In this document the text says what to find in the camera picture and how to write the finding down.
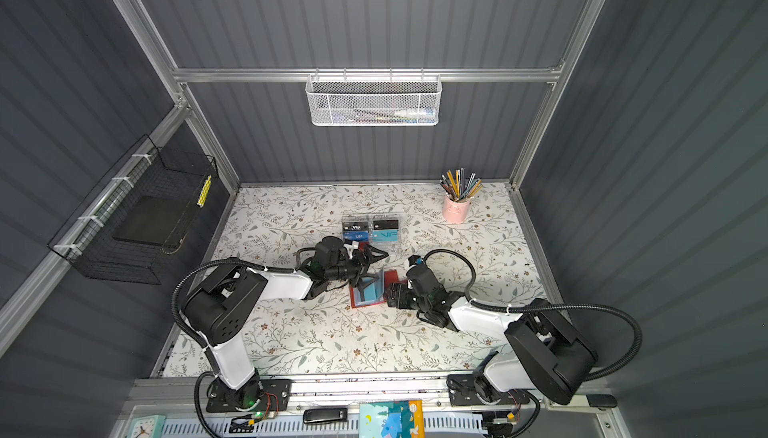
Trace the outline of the red card holder wallet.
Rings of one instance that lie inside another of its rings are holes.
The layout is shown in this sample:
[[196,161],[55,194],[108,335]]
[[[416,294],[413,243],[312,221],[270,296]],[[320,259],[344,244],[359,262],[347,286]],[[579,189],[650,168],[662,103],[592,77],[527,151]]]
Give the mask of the red card holder wallet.
[[357,286],[350,287],[351,307],[361,308],[385,303],[386,288],[399,281],[399,274],[394,269],[364,275]]

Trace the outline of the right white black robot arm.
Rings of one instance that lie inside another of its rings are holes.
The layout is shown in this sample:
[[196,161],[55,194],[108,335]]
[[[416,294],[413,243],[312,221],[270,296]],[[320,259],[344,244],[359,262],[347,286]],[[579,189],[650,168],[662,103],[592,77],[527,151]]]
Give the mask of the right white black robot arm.
[[593,347],[558,310],[482,309],[464,294],[447,291],[425,263],[412,266],[406,277],[386,287],[388,306],[414,310],[419,320],[439,328],[480,333],[510,345],[510,353],[490,352],[472,373],[468,386],[485,403],[535,388],[567,405],[596,364]]

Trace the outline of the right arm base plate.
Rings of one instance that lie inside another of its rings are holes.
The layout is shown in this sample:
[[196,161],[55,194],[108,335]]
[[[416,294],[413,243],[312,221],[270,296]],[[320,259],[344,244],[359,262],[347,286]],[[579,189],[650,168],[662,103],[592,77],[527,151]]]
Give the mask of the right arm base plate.
[[530,403],[530,398],[523,391],[498,391],[487,379],[475,374],[449,374],[446,386],[452,406],[503,405],[516,408]]

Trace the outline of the clear plastic organizer box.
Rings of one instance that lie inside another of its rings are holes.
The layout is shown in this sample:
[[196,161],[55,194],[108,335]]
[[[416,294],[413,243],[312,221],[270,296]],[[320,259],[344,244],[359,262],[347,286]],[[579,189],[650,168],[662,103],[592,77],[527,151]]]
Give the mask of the clear plastic organizer box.
[[400,235],[400,219],[396,215],[344,215],[341,220],[342,236],[345,240],[367,243],[396,243],[378,242],[373,240],[375,229],[398,229]]

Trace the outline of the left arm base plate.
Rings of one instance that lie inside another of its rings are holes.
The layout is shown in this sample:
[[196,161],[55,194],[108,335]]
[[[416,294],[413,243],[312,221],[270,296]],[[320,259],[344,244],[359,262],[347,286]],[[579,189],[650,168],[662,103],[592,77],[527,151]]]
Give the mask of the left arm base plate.
[[285,411],[293,381],[289,379],[251,379],[241,389],[233,390],[219,378],[206,391],[208,413],[261,413]]

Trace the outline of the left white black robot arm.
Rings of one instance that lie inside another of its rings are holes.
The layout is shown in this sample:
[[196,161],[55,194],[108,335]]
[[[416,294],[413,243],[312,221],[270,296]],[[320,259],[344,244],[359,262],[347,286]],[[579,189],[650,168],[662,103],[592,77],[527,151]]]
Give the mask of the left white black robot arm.
[[361,290],[373,264],[389,253],[366,242],[322,238],[295,254],[294,268],[260,265],[240,258],[212,260],[181,279],[171,295],[175,324],[202,349],[213,376],[240,392],[259,384],[242,329],[262,301],[312,300],[334,282]]

